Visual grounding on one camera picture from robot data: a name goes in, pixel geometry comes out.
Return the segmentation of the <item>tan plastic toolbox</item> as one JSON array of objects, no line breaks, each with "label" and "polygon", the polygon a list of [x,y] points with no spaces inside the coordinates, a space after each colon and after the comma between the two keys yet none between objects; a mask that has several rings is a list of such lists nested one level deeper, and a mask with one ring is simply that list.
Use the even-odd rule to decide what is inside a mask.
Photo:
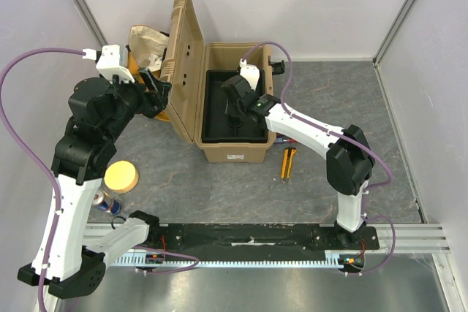
[{"label": "tan plastic toolbox", "polygon": [[192,0],[174,0],[161,80],[171,84],[165,114],[175,132],[194,143],[210,163],[261,163],[273,132],[228,102],[223,84],[238,75],[240,60],[260,70],[258,95],[273,93],[269,45],[253,42],[204,43]]}]

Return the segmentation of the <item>blue red screwdriver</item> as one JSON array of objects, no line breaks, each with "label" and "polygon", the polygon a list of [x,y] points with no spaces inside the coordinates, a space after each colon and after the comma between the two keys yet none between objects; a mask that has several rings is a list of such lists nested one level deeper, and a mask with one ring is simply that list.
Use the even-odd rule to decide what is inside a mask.
[{"label": "blue red screwdriver", "polygon": [[294,140],[293,138],[282,136],[282,137],[277,137],[274,143],[275,144],[290,144],[290,143],[297,143],[297,141]]}]

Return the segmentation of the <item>yellow black utility knife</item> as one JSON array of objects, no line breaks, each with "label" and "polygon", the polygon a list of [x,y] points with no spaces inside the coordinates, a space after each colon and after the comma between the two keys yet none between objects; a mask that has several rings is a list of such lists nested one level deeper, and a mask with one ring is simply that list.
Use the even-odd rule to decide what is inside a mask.
[{"label": "yellow black utility knife", "polygon": [[282,159],[282,168],[281,168],[281,179],[284,182],[288,182],[290,179],[290,174],[293,166],[293,159],[297,152],[297,149],[294,147],[288,147],[284,149],[283,159]]}]

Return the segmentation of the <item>black toolbox tray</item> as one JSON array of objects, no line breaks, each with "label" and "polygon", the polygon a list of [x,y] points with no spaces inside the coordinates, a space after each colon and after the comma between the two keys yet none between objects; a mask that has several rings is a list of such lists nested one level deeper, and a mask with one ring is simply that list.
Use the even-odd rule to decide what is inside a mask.
[{"label": "black toolbox tray", "polygon": [[265,144],[268,132],[246,115],[225,115],[227,97],[221,85],[237,75],[235,70],[208,70],[205,75],[205,93],[201,140],[203,143],[248,142]]}]

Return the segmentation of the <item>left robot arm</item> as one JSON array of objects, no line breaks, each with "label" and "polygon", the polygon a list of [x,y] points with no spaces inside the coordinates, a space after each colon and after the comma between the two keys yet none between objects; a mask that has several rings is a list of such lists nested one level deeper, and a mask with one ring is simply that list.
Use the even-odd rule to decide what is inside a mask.
[{"label": "left robot arm", "polygon": [[46,224],[54,239],[43,237],[33,262],[21,267],[18,280],[48,287],[60,299],[85,297],[101,284],[105,271],[135,246],[153,248],[161,239],[159,219],[135,211],[117,229],[95,244],[83,244],[92,200],[107,165],[116,153],[116,140],[135,115],[148,118],[162,112],[171,84],[140,69],[141,83],[120,83],[92,77],[80,81],[68,100],[72,117],[55,147],[51,166],[58,190]]}]

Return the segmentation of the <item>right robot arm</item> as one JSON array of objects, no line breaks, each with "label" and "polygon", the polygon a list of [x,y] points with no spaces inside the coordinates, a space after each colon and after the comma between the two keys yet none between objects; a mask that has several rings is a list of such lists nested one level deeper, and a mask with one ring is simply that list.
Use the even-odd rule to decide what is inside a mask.
[{"label": "right robot arm", "polygon": [[223,83],[222,90],[231,111],[252,118],[270,132],[293,138],[325,160],[327,182],[338,195],[336,243],[346,249],[358,244],[366,226],[363,194],[375,165],[363,131],[355,125],[344,129],[320,122],[278,97],[261,96],[240,75]]}]

